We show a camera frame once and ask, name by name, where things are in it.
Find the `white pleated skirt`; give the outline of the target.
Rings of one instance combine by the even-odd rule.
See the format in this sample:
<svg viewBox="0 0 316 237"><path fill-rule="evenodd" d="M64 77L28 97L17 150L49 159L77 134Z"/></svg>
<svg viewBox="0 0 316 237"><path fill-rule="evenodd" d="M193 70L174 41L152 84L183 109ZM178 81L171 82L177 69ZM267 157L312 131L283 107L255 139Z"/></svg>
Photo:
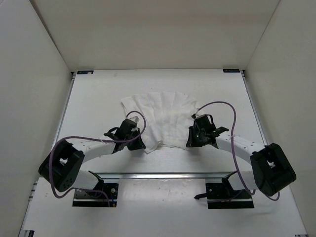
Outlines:
<svg viewBox="0 0 316 237"><path fill-rule="evenodd" d="M199 108L198 101L180 92L149 92L121 99L126 113L139 111L146 119L142 140L149 154L159 147L185 149L192 115Z"/></svg>

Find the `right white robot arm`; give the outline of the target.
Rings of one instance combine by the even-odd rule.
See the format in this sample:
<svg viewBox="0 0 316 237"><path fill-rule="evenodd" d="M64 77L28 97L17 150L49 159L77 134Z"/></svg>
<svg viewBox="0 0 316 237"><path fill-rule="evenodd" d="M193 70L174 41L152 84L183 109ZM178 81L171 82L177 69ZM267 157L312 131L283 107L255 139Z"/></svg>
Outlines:
<svg viewBox="0 0 316 237"><path fill-rule="evenodd" d="M232 135L227 128L216 127L211 115L192 117L194 122L189 127L186 144L188 148L212 145L231 153L233 160L241 158L251 165L250 171L236 168L222 179L221 191L224 196L232 198L239 190L259 190L272 197L297 179L293 167L278 144L260 145Z"/></svg>

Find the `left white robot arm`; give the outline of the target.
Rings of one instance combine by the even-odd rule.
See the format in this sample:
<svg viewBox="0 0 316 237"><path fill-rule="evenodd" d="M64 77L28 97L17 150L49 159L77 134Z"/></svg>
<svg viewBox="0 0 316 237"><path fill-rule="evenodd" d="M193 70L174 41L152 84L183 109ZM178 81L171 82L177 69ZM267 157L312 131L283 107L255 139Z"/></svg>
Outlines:
<svg viewBox="0 0 316 237"><path fill-rule="evenodd" d="M137 116L126 118L120 127L114 127L104 134L110 140L77 137L83 140L77 144L67 139L60 140L39 166L39 174L53 185L54 191L81 189L87 190L93 197L101 195L104 181L92 171L81 170L81 165L94 158L113 155L125 147L130 151L145 149L138 121Z"/></svg>

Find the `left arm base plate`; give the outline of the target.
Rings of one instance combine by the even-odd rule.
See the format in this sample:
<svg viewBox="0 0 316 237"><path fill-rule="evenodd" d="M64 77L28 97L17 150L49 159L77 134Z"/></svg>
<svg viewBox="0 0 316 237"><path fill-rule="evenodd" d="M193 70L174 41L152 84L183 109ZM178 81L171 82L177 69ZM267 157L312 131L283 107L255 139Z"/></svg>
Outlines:
<svg viewBox="0 0 316 237"><path fill-rule="evenodd" d="M87 193L75 190L72 206L73 207L109 207L115 208L118 205L119 180L105 179L102 186L102 193Z"/></svg>

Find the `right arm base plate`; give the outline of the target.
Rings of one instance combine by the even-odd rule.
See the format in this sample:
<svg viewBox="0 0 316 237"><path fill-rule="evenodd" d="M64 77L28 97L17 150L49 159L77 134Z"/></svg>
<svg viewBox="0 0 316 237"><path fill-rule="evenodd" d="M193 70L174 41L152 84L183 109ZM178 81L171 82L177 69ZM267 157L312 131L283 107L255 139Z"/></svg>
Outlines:
<svg viewBox="0 0 316 237"><path fill-rule="evenodd" d="M235 191L224 183L206 183L206 191L194 197L205 198L208 209L252 209L251 195L246 190Z"/></svg>

